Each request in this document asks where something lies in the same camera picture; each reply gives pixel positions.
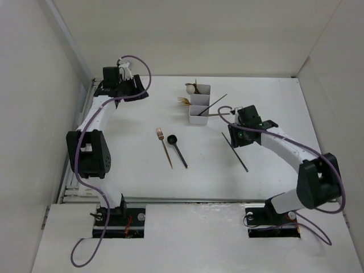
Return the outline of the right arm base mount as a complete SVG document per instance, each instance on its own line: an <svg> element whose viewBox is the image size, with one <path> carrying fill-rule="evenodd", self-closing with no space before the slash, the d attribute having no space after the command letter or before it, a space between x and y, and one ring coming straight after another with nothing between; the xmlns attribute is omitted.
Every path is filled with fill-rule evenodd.
<svg viewBox="0 0 364 273"><path fill-rule="evenodd" d="M244 225L249 238L300 238L295 214L276 214L264 207L245 208Z"/></svg>

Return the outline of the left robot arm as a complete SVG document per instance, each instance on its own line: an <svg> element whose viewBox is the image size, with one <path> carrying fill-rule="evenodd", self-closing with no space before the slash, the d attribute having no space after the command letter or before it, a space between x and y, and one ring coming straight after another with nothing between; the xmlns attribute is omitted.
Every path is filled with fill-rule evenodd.
<svg viewBox="0 0 364 273"><path fill-rule="evenodd" d="M140 75L134 75L127 63L104 67L103 79L96 87L85 119L66 135L69 162L77 181L92 190L101 202L100 215L114 225L127 220L125 202L120 193L108 189L102 182L111 170L111 153L104 129L119 104L147 98L148 88Z"/></svg>

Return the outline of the rose gold fork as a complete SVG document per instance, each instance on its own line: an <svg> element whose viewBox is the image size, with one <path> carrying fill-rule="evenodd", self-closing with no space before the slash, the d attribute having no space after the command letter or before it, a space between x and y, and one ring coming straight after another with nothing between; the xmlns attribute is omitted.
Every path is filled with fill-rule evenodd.
<svg viewBox="0 0 364 273"><path fill-rule="evenodd" d="M166 154L166 157L167 157L167 160L168 160L168 162L169 162L169 165L170 165L171 169L173 169L173 164L172 164L172 161L171 161L170 155L169 155L169 153L168 153L168 150L167 150L166 144L165 144L165 142L164 142L164 134L163 134L163 131L162 131L162 129L161 129L160 127L158 127L158 128L156 129L156 134L157 134L158 139L159 139L159 140L161 141L161 143L162 143L162 146L163 146L163 148L164 148L164 152L165 152L165 154Z"/></svg>

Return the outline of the gold green-handled fork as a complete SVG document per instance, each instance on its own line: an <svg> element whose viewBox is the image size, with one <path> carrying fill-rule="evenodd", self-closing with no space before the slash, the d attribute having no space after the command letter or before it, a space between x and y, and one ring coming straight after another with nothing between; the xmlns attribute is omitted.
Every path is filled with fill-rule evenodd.
<svg viewBox="0 0 364 273"><path fill-rule="evenodd" d="M189 102L178 102L179 106L191 106Z"/></svg>
<svg viewBox="0 0 364 273"><path fill-rule="evenodd" d="M187 104L187 105L190 104L189 99L184 98L184 97L178 97L177 101L178 101L179 104Z"/></svg>

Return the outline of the brown wooden spoon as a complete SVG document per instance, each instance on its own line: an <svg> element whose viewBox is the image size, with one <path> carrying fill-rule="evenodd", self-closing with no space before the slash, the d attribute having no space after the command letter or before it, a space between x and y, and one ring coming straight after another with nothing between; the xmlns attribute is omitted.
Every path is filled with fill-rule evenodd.
<svg viewBox="0 0 364 273"><path fill-rule="evenodd" d="M193 84L194 88L195 88L195 92L194 94L201 94L198 87L197 87L197 84Z"/></svg>

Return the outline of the black chopstick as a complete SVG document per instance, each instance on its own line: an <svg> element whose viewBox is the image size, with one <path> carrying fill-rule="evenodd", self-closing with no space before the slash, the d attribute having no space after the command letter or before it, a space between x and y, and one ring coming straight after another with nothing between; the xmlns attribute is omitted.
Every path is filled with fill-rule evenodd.
<svg viewBox="0 0 364 273"><path fill-rule="evenodd" d="M200 113L197 114L197 116L201 116L203 115L207 110L209 110L212 106L214 106L215 104L217 104L218 102L220 102L222 99L224 99L228 94L223 95L222 97L220 97L218 100L216 100L215 102L213 102L211 105L209 105L206 109L202 110Z"/></svg>
<svg viewBox="0 0 364 273"><path fill-rule="evenodd" d="M245 171L248 173L249 170L246 167L245 163L242 161L242 159L240 158L240 156L237 154L237 152L235 151L235 149L233 148L233 146L231 145L231 143L229 142L228 138L225 136L225 134L223 132L221 132L222 136L224 137L224 139L227 141L229 147L231 148L231 150L234 152L234 155L237 157L237 159L239 160L239 162L241 163L242 167L245 169Z"/></svg>

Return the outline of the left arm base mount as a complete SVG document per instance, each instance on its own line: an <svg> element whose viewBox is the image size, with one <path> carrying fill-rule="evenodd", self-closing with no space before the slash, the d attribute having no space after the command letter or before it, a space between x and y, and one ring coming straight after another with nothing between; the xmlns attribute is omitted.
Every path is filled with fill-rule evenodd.
<svg viewBox="0 0 364 273"><path fill-rule="evenodd" d="M100 238L106 224L106 208L98 208L95 213L92 230L93 238ZM104 238L134 239L144 237L146 208L127 208L125 211L111 209L111 215Z"/></svg>

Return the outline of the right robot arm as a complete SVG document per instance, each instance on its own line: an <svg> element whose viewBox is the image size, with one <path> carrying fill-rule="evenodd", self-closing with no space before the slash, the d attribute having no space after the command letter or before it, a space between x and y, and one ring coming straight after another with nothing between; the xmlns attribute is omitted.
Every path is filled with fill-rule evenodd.
<svg viewBox="0 0 364 273"><path fill-rule="evenodd" d="M263 121L254 105L231 109L228 124L232 148L257 143L288 163L297 173L296 187L265 201L263 216L277 224L293 210L317 209L343 195L338 162L331 153L321 154L291 139L277 123Z"/></svg>

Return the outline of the white ceramic spoon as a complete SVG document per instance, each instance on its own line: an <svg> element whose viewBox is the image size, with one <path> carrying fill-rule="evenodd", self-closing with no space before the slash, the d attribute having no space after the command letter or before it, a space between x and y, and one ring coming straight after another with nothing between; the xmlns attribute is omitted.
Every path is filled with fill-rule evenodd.
<svg viewBox="0 0 364 273"><path fill-rule="evenodd" d="M194 94L195 91L196 91L196 89L195 89L195 86L194 85L187 85L186 86L186 92L188 94Z"/></svg>

